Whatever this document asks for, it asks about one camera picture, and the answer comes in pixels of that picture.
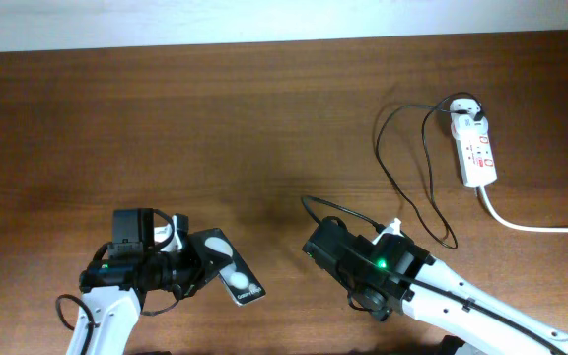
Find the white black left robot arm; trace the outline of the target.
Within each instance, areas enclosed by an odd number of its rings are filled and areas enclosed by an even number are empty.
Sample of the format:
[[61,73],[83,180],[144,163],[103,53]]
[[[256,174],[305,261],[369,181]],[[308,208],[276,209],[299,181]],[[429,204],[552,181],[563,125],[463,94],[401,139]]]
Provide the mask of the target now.
[[79,297],[61,295],[55,301],[57,314],[63,300],[78,306],[69,354],[121,354],[142,316],[169,311],[146,311],[146,295],[169,292],[178,304],[190,298],[231,265],[234,249],[218,229],[189,234],[156,227],[139,234],[135,241],[118,239],[107,243],[81,273]]

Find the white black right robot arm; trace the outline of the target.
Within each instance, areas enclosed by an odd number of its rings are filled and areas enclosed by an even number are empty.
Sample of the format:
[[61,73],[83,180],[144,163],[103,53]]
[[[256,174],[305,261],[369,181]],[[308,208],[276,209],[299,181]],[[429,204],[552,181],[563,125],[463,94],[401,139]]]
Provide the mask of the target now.
[[347,293],[349,306],[375,320],[393,313],[434,325],[482,354],[568,354],[568,333],[485,293],[419,247],[399,219],[373,240],[326,217],[303,251]]

